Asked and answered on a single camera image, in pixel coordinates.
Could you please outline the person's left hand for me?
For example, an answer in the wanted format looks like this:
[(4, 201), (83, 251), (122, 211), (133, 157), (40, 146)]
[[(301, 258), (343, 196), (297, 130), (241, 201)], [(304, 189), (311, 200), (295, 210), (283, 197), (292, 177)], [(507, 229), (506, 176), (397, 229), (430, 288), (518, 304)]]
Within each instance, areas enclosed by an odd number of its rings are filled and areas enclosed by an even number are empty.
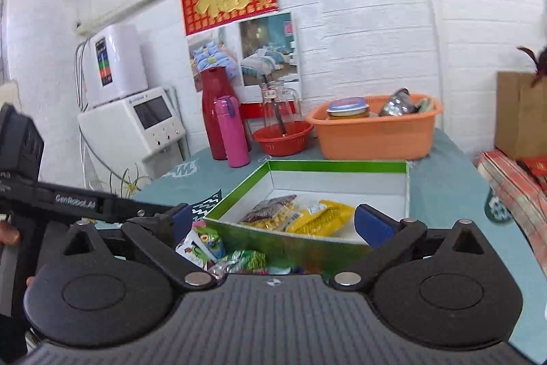
[(7, 221), (2, 220), (0, 222), (0, 239), (2, 246), (11, 246), (17, 249), (16, 258), (18, 258), (18, 255), (21, 253), (21, 248), (19, 247), (21, 244), (21, 234), (18, 229)]

